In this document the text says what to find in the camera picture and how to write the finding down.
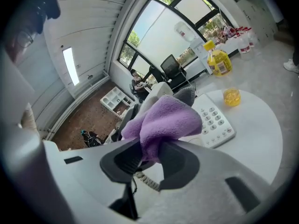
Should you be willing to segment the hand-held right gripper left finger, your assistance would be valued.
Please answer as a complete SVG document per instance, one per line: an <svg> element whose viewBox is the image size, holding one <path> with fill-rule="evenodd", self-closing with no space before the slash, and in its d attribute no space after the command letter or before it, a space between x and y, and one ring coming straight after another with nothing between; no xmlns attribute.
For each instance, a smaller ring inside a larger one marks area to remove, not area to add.
<svg viewBox="0 0 299 224"><path fill-rule="evenodd" d="M130 183L142 161L140 141L134 139L124 140L124 142L100 160L102 171L112 182L116 183Z"/></svg>

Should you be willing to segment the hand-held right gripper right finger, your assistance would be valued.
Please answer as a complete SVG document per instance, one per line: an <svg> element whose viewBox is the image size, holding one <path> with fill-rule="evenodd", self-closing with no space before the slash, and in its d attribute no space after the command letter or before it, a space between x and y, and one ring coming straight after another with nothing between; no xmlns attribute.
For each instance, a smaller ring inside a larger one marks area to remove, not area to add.
<svg viewBox="0 0 299 224"><path fill-rule="evenodd" d="M164 179L159 190L181 189L197 175L200 162L192 151L197 145L185 141L163 142L159 148L159 161L163 168Z"/></svg>

